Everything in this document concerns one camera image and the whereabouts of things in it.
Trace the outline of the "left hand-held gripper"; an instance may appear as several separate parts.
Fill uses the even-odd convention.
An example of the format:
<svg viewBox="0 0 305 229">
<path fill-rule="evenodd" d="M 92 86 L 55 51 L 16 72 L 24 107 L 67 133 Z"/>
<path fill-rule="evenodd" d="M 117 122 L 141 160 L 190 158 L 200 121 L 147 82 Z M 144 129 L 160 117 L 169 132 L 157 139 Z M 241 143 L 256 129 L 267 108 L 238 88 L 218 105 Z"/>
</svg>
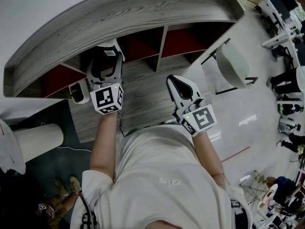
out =
<svg viewBox="0 0 305 229">
<path fill-rule="evenodd" d="M 102 114 L 107 115 L 122 109 L 123 88 L 122 88 L 122 63 L 123 56 L 119 52 L 116 65 L 112 72 L 105 76 L 102 81 L 101 71 L 97 64 L 97 50 L 90 49 L 87 54 L 86 75 L 90 83 L 90 97 L 94 109 Z"/>
</svg>

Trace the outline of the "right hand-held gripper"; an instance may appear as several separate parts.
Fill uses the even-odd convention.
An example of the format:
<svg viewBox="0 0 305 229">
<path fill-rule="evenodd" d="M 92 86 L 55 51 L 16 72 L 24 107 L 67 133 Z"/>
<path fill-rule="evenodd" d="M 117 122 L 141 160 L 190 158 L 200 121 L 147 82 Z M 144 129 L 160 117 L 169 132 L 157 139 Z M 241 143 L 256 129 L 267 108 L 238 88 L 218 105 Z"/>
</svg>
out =
<svg viewBox="0 0 305 229">
<path fill-rule="evenodd" d="M 174 116 L 177 122 L 192 137 L 217 124 L 212 105 L 207 104 L 204 97 L 200 97 L 199 88 L 194 82 L 180 75 L 171 74 L 166 78 L 166 86 L 172 102 L 176 105 Z M 185 101 L 194 102 L 185 107 Z"/>
</svg>

